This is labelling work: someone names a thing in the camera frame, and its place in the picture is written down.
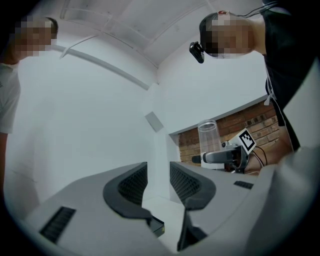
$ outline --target person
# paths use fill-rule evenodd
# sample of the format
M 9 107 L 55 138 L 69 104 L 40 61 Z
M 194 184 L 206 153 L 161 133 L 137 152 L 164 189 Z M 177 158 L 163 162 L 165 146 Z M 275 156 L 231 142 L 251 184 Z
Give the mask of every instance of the person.
M 58 23 L 50 17 L 28 17 L 16 25 L 0 56 L 0 193 L 3 193 L 8 134 L 13 132 L 20 97 L 19 62 L 45 51 L 57 38 Z
M 263 55 L 268 98 L 272 103 L 279 125 L 275 144 L 255 150 L 264 164 L 277 164 L 284 156 L 299 148 L 299 141 L 283 109 L 305 79 L 313 61 L 313 41 L 306 40 L 296 19 L 286 8 L 264 2 L 259 18 L 247 18 L 229 11 L 219 11 L 205 17 L 200 25 L 200 44 L 203 50 L 218 59 L 232 58 L 256 51 Z M 260 163 L 250 157 L 245 171 L 258 171 Z

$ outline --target brick wall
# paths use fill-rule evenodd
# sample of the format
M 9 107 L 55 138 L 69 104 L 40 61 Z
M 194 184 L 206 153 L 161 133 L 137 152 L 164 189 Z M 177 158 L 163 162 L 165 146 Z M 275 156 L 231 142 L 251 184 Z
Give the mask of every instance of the brick wall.
M 279 127 L 276 112 L 272 104 L 265 106 L 259 102 L 242 111 L 231 114 L 216 121 L 221 142 L 233 138 L 243 128 L 247 128 L 257 146 L 267 148 L 274 144 L 279 137 Z M 187 130 L 179 134 L 179 148 L 181 161 L 191 165 L 192 157 L 200 154 L 198 128 Z

